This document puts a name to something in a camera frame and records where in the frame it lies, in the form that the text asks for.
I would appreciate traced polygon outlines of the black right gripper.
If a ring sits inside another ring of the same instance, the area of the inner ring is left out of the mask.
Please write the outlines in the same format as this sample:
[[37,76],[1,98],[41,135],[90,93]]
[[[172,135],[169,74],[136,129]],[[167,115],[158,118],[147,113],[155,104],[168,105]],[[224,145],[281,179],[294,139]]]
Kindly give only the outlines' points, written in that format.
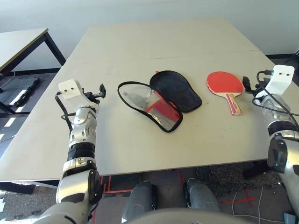
[[250,80],[248,77],[243,76],[242,78],[242,84],[244,86],[244,90],[245,92],[252,92],[253,95],[257,95],[258,93],[260,93],[261,91],[263,91],[263,88],[265,88],[267,86],[267,84],[269,83],[269,79],[268,78],[264,78],[263,81],[261,81],[260,84],[256,84],[255,85],[255,90],[251,91],[251,84],[250,84]]

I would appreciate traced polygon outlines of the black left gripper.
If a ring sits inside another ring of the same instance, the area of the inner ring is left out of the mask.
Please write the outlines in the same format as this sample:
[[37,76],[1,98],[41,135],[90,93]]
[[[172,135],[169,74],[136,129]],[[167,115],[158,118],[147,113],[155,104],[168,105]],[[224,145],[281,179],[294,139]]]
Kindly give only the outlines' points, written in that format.
[[104,84],[101,84],[99,87],[99,93],[93,94],[92,92],[87,92],[84,95],[93,103],[99,104],[100,101],[98,98],[105,98],[106,97],[106,89],[104,87]]

